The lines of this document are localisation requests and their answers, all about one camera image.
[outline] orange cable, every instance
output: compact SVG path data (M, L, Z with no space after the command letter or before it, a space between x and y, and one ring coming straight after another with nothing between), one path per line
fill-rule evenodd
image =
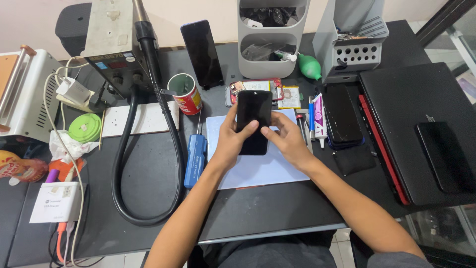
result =
M58 257L58 260L62 263L64 263L63 256L61 255L61 236L63 235L63 232L66 230L66 222L60 222L58 223L58 239L56 240L56 256Z

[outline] usb charger box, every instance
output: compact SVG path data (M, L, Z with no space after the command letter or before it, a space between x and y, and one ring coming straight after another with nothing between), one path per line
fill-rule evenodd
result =
M30 223L77 221L81 206L79 182L43 183Z

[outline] blue screwdriver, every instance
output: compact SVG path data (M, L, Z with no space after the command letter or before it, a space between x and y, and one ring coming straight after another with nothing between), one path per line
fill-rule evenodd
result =
M203 164L205 162L204 153L207 151L207 139L205 136L198 134L202 110L203 107L198 115L197 134L190 135L188 140L187 171L185 173L185 182L183 183L185 188L192 188L203 172Z

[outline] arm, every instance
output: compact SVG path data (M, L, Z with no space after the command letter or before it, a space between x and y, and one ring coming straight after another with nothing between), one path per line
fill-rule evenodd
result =
M425 258L412 237L393 217L370 198L352 188L307 149L299 127L281 113L272 113L280 131L261 128L283 156L321 189L349 227L375 252L407 252Z
M232 168L243 142L258 128L253 120L241 132L236 130L236 105L220 127L218 145L212 159L192 190L170 216L150 249L145 268L181 268L197 243L205 214L225 173Z

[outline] gray organizer bin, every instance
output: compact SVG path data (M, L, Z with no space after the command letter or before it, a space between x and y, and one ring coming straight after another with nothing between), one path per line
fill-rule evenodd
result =
M388 37L382 19L384 0L329 0L312 41L321 64L322 83L353 82L361 71L380 64L382 42ZM340 41L341 31L370 37ZM339 65L337 59L347 63Z
M289 76L296 62L287 61L248 61L241 53L252 44L287 43L296 46L296 54L299 51L304 24L306 23L307 11L310 0L237 0L238 11L238 66L241 74L250 79L259 78L285 78ZM272 7L296 7L296 14L300 20L288 27L263 27L252 28L246 25L240 18L241 8L272 8Z

